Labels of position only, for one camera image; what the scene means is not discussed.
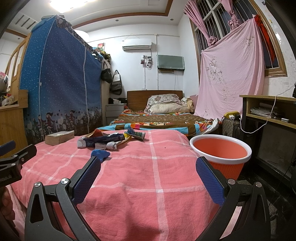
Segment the pink checkered blanket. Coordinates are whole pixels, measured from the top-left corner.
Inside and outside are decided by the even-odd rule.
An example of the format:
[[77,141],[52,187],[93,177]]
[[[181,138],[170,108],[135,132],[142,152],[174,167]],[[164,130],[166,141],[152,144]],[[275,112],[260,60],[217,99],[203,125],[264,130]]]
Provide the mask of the pink checkered blanket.
[[219,210],[174,130],[146,131],[101,165],[79,211],[101,240],[195,240]]

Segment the pink hanging sheet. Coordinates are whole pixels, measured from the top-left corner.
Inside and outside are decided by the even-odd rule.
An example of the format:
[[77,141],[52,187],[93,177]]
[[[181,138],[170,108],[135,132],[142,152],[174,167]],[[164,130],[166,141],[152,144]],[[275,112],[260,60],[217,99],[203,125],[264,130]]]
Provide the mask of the pink hanging sheet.
[[264,54],[255,19],[249,19],[201,53],[200,86],[195,115],[221,118],[243,112],[242,95],[261,95]]

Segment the wooden window frame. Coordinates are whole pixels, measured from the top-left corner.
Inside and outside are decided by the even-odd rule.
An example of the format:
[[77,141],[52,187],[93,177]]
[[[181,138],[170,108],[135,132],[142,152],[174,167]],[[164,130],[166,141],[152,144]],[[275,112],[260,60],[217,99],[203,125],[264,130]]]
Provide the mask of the wooden window frame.
[[[237,18],[238,18],[238,20],[239,20],[239,22],[240,22],[240,25],[242,25],[245,21],[248,21],[249,19],[247,19],[247,20],[244,20],[244,21],[240,21],[240,19],[239,19],[239,15],[237,15],[237,13],[235,12],[235,14],[236,14],[236,16],[237,16]],[[275,53],[276,53],[276,58],[275,58],[275,60],[273,61],[273,63],[274,62],[278,62],[279,60],[280,60],[280,58],[279,58],[279,56],[278,56],[278,54],[277,54],[277,52],[276,52],[276,45],[275,45],[275,41],[272,39],[272,37],[271,37],[271,32],[268,30],[268,28],[267,28],[267,24],[266,23],[264,23],[264,21],[263,21],[263,24],[265,25],[265,27],[266,27],[266,29],[267,29],[267,31],[268,31],[268,34],[269,34],[269,37],[270,37],[270,39],[271,39],[271,41],[272,41],[272,44],[273,44],[273,47],[274,47],[274,51],[275,51]],[[214,35],[214,33],[213,32],[210,32],[210,30],[208,30],[207,29],[207,31],[208,31],[208,33],[209,33],[209,35],[210,36],[214,36],[214,37],[216,37],[215,35]],[[264,39],[263,39],[263,35],[262,35],[262,33],[261,33],[261,31],[260,31],[260,37],[261,37],[261,41],[262,41],[262,47],[263,47],[263,54],[264,54],[264,77],[265,77],[265,73],[266,73],[266,71],[267,71],[267,66],[268,66],[268,64],[273,64],[273,63],[271,63],[271,59],[270,59],[270,56],[269,56],[269,53],[268,53],[268,49],[267,49],[267,46],[266,46],[266,43],[264,42]],[[208,48],[208,47],[210,47],[210,46],[208,46],[208,44],[207,44],[207,41],[206,41],[206,39],[205,39],[205,42],[206,42],[206,49]]]

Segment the blue trash piece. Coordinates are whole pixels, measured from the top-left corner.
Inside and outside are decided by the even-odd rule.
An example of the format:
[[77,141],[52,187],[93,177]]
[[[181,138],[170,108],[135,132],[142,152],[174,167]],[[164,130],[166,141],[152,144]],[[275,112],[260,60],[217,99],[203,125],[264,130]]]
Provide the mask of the blue trash piece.
[[110,156],[110,152],[105,150],[95,149],[91,152],[92,157],[96,157],[101,163]]

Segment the wooden desk shelf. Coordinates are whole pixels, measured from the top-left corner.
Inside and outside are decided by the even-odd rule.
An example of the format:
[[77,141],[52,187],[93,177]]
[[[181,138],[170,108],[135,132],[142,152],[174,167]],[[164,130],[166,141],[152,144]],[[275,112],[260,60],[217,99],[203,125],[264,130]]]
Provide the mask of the wooden desk shelf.
[[295,98],[241,95],[243,140],[252,162],[291,180],[295,169]]

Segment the green blue snack wrapper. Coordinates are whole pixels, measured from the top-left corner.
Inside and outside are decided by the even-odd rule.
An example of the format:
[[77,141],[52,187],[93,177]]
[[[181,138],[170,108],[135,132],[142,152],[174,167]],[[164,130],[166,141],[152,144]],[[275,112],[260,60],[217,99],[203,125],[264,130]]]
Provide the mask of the green blue snack wrapper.
[[131,126],[127,127],[125,133],[132,136],[133,138],[136,138],[136,139],[141,140],[141,141],[143,141],[145,139],[145,133],[144,132],[136,132]]

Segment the white bedside drawer cabinet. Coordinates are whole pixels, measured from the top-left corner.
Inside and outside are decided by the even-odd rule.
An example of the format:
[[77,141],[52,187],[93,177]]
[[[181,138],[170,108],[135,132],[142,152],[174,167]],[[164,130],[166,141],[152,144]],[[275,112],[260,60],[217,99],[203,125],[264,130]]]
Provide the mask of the white bedside drawer cabinet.
[[124,111],[126,104],[117,103],[117,104],[107,104],[105,115],[107,124],[109,125],[113,120],[117,119],[119,115]]

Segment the green covered wall unit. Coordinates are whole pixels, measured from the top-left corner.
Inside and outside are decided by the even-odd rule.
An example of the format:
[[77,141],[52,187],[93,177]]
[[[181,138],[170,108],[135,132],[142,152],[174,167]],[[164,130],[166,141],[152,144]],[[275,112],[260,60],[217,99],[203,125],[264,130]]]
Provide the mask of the green covered wall unit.
[[157,68],[167,70],[185,70],[185,62],[182,56],[172,55],[158,55],[157,56]]

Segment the black hanging handbag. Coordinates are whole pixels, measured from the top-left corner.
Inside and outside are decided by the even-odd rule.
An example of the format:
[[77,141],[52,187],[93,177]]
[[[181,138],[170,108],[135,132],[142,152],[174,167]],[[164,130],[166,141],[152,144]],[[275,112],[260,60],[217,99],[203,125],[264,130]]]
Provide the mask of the black hanging handbag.
[[109,84],[111,84],[113,80],[112,74],[111,74],[111,68],[107,66],[107,63],[105,61],[103,62],[103,65],[102,65],[100,78],[102,81],[105,81]]

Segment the white air conditioner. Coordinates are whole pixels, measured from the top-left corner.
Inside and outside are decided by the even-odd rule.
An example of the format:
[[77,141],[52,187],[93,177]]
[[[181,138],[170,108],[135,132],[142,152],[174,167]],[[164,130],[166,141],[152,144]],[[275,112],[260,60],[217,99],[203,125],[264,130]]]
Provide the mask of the white air conditioner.
[[124,51],[129,50],[146,50],[151,49],[151,39],[126,39],[122,42],[122,49]]

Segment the wooden bed headboard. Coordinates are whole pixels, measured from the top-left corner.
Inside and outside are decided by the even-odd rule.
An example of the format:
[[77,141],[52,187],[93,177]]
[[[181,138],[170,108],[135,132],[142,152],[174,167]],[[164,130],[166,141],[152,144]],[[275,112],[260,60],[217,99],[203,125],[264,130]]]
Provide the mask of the wooden bed headboard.
[[133,90],[127,93],[127,106],[133,111],[144,110],[149,97],[158,94],[176,94],[179,99],[183,98],[182,90]]

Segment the red hanging cloth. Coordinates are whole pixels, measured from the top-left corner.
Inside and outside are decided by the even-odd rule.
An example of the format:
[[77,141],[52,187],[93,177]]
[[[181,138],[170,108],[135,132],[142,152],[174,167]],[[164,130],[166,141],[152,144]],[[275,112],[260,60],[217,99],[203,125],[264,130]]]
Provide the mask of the red hanging cloth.
[[269,37],[268,31],[267,31],[265,25],[263,24],[263,21],[261,20],[260,15],[255,15],[254,19],[255,19],[255,22],[258,25],[262,35],[263,35],[263,39],[264,39],[264,42],[266,43],[268,53],[269,53],[269,56],[271,59],[271,63],[273,63],[273,61],[276,58],[276,53],[274,51],[274,47],[273,47],[272,41]]

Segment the pink tied curtain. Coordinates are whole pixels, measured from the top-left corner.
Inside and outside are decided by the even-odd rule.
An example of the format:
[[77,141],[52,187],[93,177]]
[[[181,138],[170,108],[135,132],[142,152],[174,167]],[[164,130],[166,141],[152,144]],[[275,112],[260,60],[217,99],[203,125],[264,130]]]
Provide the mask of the pink tied curtain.
[[[231,0],[221,0],[219,3],[222,4],[224,9],[227,11],[227,13],[230,16],[230,20],[228,21],[228,25],[230,27],[230,30],[236,29],[239,25],[240,22],[235,14],[235,11],[233,9],[233,3]],[[207,29],[206,25],[204,23],[204,20],[202,18],[202,15],[198,9],[197,3],[194,0],[189,0],[187,1],[185,8],[184,8],[184,13],[189,17],[189,19],[197,26],[197,28],[201,31],[201,33],[204,35],[208,46],[214,45],[218,39],[214,36],[210,36]]]

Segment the stack of papers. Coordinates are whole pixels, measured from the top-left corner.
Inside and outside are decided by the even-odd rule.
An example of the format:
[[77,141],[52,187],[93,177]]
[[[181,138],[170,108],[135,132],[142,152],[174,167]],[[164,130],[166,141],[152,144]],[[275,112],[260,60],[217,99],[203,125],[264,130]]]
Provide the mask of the stack of papers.
[[250,113],[258,115],[258,116],[263,116],[266,118],[277,118],[278,117],[277,112],[274,112],[271,109],[265,109],[265,108],[251,108]]

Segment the grey wrapper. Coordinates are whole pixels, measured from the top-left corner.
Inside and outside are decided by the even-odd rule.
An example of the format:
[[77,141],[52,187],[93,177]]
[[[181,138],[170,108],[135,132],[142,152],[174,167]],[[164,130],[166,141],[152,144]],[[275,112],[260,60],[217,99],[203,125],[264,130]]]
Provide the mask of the grey wrapper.
[[78,149],[95,148],[99,150],[117,150],[119,142],[125,140],[124,134],[115,133],[112,135],[79,138],[77,141]]

